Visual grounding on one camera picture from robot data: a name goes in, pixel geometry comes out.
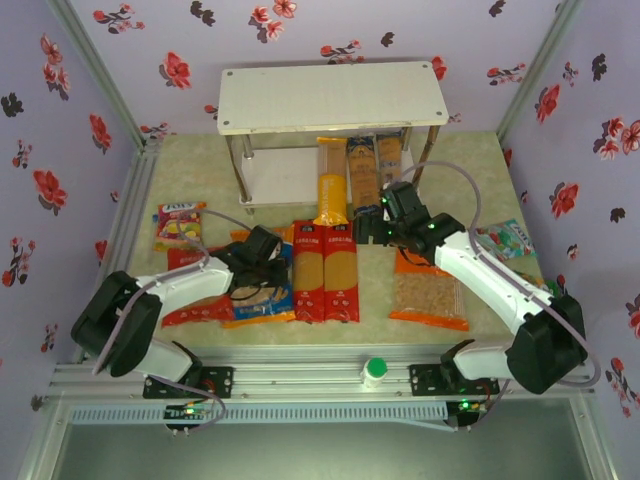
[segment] floral wallpaper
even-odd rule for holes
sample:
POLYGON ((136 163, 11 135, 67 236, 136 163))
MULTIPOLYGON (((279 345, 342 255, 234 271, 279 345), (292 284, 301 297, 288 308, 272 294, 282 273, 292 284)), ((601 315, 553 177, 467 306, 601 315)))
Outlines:
POLYGON ((75 351, 135 147, 46 2, 2 2, 0 43, 0 476, 12 479, 54 366, 75 351))
POLYGON ((543 272, 582 305, 624 479, 640 472, 639 14, 634 0, 585 2, 503 142, 543 272))
MULTIPOLYGON (((70 0, 142 136, 156 138, 217 131, 225 68, 422 59, 436 64, 445 129, 496 130, 558 2, 70 0)), ((284 85, 251 94, 287 101, 284 85)))

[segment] spaghetti package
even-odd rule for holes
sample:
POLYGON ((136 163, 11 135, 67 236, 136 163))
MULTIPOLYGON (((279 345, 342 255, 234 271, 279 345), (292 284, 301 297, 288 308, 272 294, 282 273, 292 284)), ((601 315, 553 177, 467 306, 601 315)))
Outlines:
POLYGON ((515 219, 476 228, 476 240, 501 262, 523 255, 535 255, 533 244, 515 219))
MULTIPOLYGON (((213 253, 217 248, 210 248, 213 253)), ((169 270, 191 265, 202 258, 202 253, 197 250, 185 250, 170 248, 167 251, 167 263, 169 270)), ((219 320, 229 322, 233 320, 233 302, 228 295, 219 297, 207 297, 187 305, 184 308, 174 310, 162 319, 162 327, 182 325, 189 322, 210 322, 219 320)))
POLYGON ((373 137, 351 137, 347 142, 347 158, 354 213, 381 212, 373 137))
POLYGON ((324 231, 324 317, 359 322, 358 257, 352 224, 324 231))
POLYGON ((347 223, 346 138, 318 137, 318 218, 316 225, 347 223))
POLYGON ((378 143, 378 166, 382 185, 400 178, 402 174, 401 132, 376 136, 378 143))
MULTIPOLYGON (((286 228, 272 228, 272 232, 282 237, 280 255, 287 260, 287 265, 293 262, 293 226, 286 228)), ((248 230, 234 230, 231 240, 244 242, 249 236, 248 230)), ((233 321, 225 322, 224 328, 235 328, 242 325, 256 323, 288 322, 295 319, 293 310, 293 285, 291 282, 284 287, 262 288, 255 293, 254 287, 242 287, 233 292, 233 321)))
POLYGON ((460 281, 418 255, 404 255, 396 252, 395 300, 389 318, 468 332, 460 281))
POLYGON ((297 320, 324 322, 323 230, 313 222, 293 224, 293 301, 297 320))
MULTIPOLYGON (((170 248, 191 248, 178 233, 178 218, 180 215, 193 208, 205 208, 205 202, 197 203, 173 203, 158 205, 158 222, 156 224, 156 237, 153 249, 157 252, 166 252, 170 248)), ((180 227, 184 234, 200 241, 201 227, 200 214, 192 213, 188 218, 180 222, 180 227)))

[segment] shelf top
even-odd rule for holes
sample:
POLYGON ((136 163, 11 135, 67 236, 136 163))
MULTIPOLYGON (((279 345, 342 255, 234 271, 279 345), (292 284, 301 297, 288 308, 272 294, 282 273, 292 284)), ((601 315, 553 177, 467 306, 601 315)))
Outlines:
POLYGON ((222 72, 222 135, 418 127, 448 119, 427 61, 222 72))

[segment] beige table surface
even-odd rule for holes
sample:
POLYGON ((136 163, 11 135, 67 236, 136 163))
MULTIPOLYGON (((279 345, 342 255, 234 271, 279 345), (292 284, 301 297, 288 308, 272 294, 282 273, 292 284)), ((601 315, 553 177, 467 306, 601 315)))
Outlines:
MULTIPOLYGON (((419 158, 426 134, 414 133, 411 149, 419 158)), ((254 146, 280 147, 312 145, 315 135, 256 136, 254 146)), ((441 134, 430 160, 453 162, 476 179, 482 193, 480 225, 515 218, 524 226, 500 146, 493 133, 441 134)), ((274 185, 286 188, 286 185, 274 185)), ((475 211, 471 187, 456 172, 443 167, 425 169, 420 184, 422 199, 432 215, 446 211, 469 225, 475 211)), ((178 135, 165 139, 138 232, 129 273, 148 275, 165 271, 166 254, 151 252, 152 215, 161 203, 206 201, 209 208, 227 213, 250 225, 289 225, 293 220, 312 218, 315 207, 272 207, 256 209, 253 217, 238 203, 238 189, 229 163, 227 147, 218 135, 178 135)), ((215 217, 203 219, 207 246, 229 242, 232 225, 215 217)), ((261 345, 398 345, 448 344, 465 338, 508 338, 500 319, 472 292, 465 289, 464 301, 470 332, 456 332, 412 322, 390 320, 393 304, 395 250, 381 246, 358 247, 360 323, 303 322, 249 325, 223 329, 218 322, 190 323, 158 327, 156 334, 189 347, 261 345)), ((534 257, 510 260, 507 265, 532 275, 540 275, 534 257)))

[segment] robotic arm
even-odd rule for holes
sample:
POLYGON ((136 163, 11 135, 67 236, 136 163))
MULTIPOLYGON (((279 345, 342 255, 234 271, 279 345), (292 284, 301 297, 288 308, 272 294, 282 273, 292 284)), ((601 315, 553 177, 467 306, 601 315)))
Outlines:
POLYGON ((201 362, 177 342, 154 339, 158 320, 195 301, 233 293, 241 287, 284 286, 288 266, 278 256, 281 242, 276 234, 257 226, 245 242, 234 242, 211 253, 209 261, 200 263, 195 271, 193 265, 187 265, 168 274, 139 278, 114 272, 76 321, 71 337, 98 357, 125 306, 137 296, 115 334, 115 342, 108 347, 103 367, 113 377, 135 370, 194 387, 200 381, 201 362))
POLYGON ((574 298, 552 298, 491 255, 474 251, 462 224, 444 213, 431 217, 409 182, 383 190, 381 202, 388 217, 380 219, 383 227, 377 229, 381 243, 406 248, 458 278, 514 335, 507 344, 466 340, 445 353, 441 373, 452 388, 461 379, 494 377, 515 379, 541 394, 586 359, 578 341, 544 308, 555 311, 584 337, 582 310, 574 298))

